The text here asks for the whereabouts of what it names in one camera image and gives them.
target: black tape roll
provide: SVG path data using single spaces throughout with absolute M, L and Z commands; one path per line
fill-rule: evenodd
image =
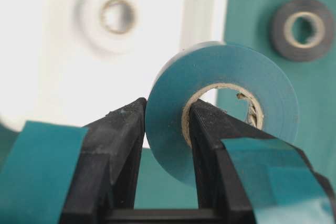
M 292 34 L 292 27 L 298 18 L 307 20 L 312 27 L 312 36 L 305 44 L 298 42 Z M 332 45 L 333 15 L 317 0 L 292 0 L 277 10 L 272 21 L 271 38 L 275 49 L 289 60 L 318 59 Z

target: black holder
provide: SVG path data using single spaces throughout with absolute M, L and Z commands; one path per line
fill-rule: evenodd
M 275 138 L 219 108 L 196 101 L 190 109 L 190 136 L 196 175 L 198 209 L 134 210 L 146 99 L 87 125 L 87 133 L 59 223 L 256 223 L 223 138 Z M 330 199 L 329 181 L 315 173 L 296 148 Z

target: teal tape strip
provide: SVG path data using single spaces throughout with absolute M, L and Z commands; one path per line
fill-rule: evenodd
M 172 58 L 148 98 L 145 124 L 151 150 L 178 180 L 195 185 L 191 148 L 181 127 L 183 107 L 197 91 L 232 83 L 250 91 L 264 113 L 263 130 L 291 141 L 298 130 L 298 103 L 288 78 L 267 57 L 240 45 L 205 42 Z
M 26 123 L 0 173 L 0 223 L 58 223 L 86 132 Z
M 279 139 L 222 142 L 258 224 L 334 223 L 327 195 L 293 147 Z

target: blurred tape roll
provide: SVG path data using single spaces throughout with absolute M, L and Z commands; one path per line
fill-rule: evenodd
M 240 45 L 216 41 L 180 52 L 155 81 L 146 107 L 145 127 L 157 161 L 175 178 L 190 185 L 195 180 L 188 109 L 212 88 L 234 89 L 248 100 L 248 123 L 288 142 L 295 139 L 298 131 L 294 89 L 267 57 Z
M 304 41 L 293 35 L 298 19 L 310 25 L 310 36 Z M 278 9 L 271 30 L 275 49 L 292 61 L 311 61 L 326 54 L 334 39 L 332 13 L 317 0 L 292 0 Z
M 95 47 L 125 53 L 139 40 L 137 0 L 83 0 L 80 23 Z

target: teal panel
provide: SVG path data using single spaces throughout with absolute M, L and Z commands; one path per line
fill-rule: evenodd
M 258 224 L 334 223 L 327 195 L 293 147 L 279 139 L 222 142 Z
M 18 133 L 0 124 L 0 171 Z
M 86 132 L 26 123 L 0 173 L 0 223 L 58 223 Z
M 197 192 L 167 173 L 150 149 L 142 149 L 135 208 L 198 208 Z
M 269 26 L 277 8 L 288 1 L 229 0 L 225 40 L 261 52 L 285 72 L 300 109 L 299 133 L 292 144 L 303 149 L 314 168 L 336 188 L 336 44 L 325 57 L 313 62 L 292 62 L 278 55 L 271 46 Z M 335 0 L 318 1 L 336 14 Z M 218 100 L 223 104 L 228 99 L 219 91 Z

